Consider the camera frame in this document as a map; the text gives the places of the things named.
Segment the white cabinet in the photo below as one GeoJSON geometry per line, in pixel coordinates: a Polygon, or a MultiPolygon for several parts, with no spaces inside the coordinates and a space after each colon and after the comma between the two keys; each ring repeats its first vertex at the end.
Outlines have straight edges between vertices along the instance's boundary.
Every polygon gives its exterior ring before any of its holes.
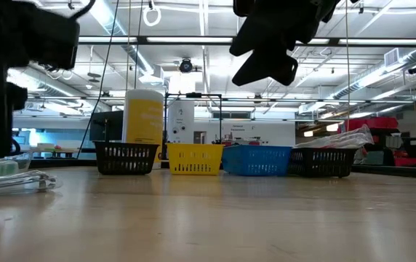
{"type": "Polygon", "coordinates": [[[194,102],[176,100],[168,108],[167,133],[170,143],[193,143],[194,102]]]}

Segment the black metal stand frame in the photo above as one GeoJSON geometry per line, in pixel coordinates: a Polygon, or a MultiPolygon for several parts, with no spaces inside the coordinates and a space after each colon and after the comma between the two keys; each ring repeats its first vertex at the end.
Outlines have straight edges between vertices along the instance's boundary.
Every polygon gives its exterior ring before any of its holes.
{"type": "Polygon", "coordinates": [[[169,158],[167,156],[167,140],[168,140],[168,131],[167,131],[167,119],[168,119],[168,100],[169,97],[174,97],[174,102],[179,100],[180,97],[193,99],[195,101],[202,101],[202,98],[207,98],[208,101],[213,102],[219,109],[220,114],[223,112],[223,96],[221,94],[209,94],[209,93],[200,93],[200,92],[189,92],[189,93],[164,93],[164,118],[163,118],[163,138],[162,138],[162,150],[161,150],[161,160],[167,161],[169,158]]]}

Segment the yellow slotted plastic basket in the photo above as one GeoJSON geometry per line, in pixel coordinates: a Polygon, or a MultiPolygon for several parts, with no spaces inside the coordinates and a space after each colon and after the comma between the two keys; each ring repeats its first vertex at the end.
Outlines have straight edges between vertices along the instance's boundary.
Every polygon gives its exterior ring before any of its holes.
{"type": "Polygon", "coordinates": [[[168,143],[169,170],[173,175],[218,175],[224,145],[168,143]]]}

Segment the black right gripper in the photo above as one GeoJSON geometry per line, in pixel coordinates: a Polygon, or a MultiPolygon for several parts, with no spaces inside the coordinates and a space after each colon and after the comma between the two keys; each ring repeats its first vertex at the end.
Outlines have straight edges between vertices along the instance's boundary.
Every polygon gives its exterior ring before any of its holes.
{"type": "Polygon", "coordinates": [[[289,50],[308,43],[321,22],[331,19],[340,0],[233,0],[233,12],[245,19],[229,52],[234,56],[263,45],[289,50]]]}

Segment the black overhead rig beam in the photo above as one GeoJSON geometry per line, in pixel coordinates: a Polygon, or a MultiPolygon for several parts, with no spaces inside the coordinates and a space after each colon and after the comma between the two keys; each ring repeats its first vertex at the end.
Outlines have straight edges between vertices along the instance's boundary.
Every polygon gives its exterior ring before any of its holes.
{"type": "MultiPolygon", "coordinates": [[[[141,44],[141,45],[230,45],[235,36],[80,36],[79,44],[141,44]]],[[[416,39],[390,38],[315,38],[308,43],[296,42],[306,47],[416,47],[416,39]]]]}

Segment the blue slotted plastic basket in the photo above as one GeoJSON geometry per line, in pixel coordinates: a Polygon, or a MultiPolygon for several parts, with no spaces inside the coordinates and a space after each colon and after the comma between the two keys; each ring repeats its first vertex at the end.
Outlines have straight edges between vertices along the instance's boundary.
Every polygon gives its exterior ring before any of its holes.
{"type": "Polygon", "coordinates": [[[237,145],[223,149],[226,172],[240,176],[285,176],[292,147],[237,145]]]}

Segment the black slotted plastic basket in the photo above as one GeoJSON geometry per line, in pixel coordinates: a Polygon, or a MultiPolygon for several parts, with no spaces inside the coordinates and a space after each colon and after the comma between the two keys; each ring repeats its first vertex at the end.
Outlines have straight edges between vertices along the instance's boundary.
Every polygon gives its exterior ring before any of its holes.
{"type": "Polygon", "coordinates": [[[344,178],[350,175],[356,148],[294,148],[288,173],[305,178],[344,178]]]}
{"type": "Polygon", "coordinates": [[[102,175],[146,175],[153,169],[157,144],[95,141],[97,169],[102,175]]]}

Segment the background workbench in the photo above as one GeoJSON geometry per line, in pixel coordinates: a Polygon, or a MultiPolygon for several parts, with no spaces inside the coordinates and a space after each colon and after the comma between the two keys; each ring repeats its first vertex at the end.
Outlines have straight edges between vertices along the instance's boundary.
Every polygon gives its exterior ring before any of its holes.
{"type": "Polygon", "coordinates": [[[31,146],[28,151],[32,154],[37,153],[39,157],[42,154],[50,153],[53,159],[72,159],[75,154],[79,153],[79,147],[77,145],[64,147],[54,143],[38,143],[36,146],[31,146]]]}

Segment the yellow wipes canister white lid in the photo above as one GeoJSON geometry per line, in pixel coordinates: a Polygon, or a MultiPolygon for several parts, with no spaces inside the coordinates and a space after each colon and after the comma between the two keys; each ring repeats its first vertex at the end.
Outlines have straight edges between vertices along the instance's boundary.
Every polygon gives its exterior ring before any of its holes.
{"type": "Polygon", "coordinates": [[[147,89],[126,91],[121,140],[158,145],[153,169],[161,168],[163,114],[164,96],[160,92],[147,89]]]}

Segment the red storage bin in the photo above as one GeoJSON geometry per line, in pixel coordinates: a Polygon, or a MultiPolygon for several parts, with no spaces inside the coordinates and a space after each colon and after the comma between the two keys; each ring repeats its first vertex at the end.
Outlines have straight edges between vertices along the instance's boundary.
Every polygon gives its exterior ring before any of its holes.
{"type": "Polygon", "coordinates": [[[394,151],[394,163],[397,167],[416,167],[416,157],[411,157],[406,151],[394,151]]]}

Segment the black monitor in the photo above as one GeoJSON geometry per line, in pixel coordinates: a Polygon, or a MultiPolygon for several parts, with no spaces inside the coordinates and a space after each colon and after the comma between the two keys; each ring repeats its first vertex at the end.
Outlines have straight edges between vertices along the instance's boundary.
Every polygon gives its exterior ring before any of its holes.
{"type": "Polygon", "coordinates": [[[89,139],[91,141],[121,140],[123,117],[123,111],[107,111],[93,114],[89,126],[89,139]]]}

